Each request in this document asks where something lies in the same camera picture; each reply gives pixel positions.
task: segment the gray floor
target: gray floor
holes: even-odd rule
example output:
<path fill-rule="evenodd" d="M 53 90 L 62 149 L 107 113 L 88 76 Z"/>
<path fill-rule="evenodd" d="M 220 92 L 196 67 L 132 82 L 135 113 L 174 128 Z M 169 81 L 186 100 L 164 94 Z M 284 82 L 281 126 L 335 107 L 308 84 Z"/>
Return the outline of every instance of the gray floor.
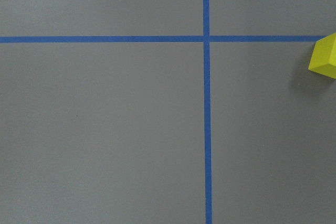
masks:
<path fill-rule="evenodd" d="M 334 0 L 210 0 L 211 35 L 328 35 Z M 0 0 L 0 36 L 202 35 L 202 0 Z M 313 42 L 211 43 L 214 224 L 336 220 Z M 0 44 L 0 223 L 205 223 L 202 43 Z"/>

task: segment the cube face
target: cube face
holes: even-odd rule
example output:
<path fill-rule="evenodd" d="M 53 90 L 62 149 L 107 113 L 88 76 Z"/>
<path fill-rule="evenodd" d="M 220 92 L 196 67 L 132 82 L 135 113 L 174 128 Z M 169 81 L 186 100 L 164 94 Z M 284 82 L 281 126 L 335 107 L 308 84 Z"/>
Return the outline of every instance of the cube face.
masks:
<path fill-rule="evenodd" d="M 308 69 L 336 79 L 336 33 L 316 42 Z"/>

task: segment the blue line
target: blue line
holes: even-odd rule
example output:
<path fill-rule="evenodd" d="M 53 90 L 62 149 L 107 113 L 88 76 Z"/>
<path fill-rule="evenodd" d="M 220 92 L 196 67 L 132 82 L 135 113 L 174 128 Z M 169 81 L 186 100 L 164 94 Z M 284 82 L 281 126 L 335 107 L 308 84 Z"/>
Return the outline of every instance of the blue line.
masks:
<path fill-rule="evenodd" d="M 212 224 L 212 171 L 211 171 L 211 84 L 210 84 L 210 8 L 203 0 L 204 49 L 204 156 L 205 156 L 205 223 Z"/>
<path fill-rule="evenodd" d="M 31 36 L 0 37 L 0 43 L 203 42 L 203 36 Z"/>
<path fill-rule="evenodd" d="M 210 36 L 211 42 L 315 42 L 325 36 L 309 36 L 309 35 L 261 35 L 261 36 Z"/>

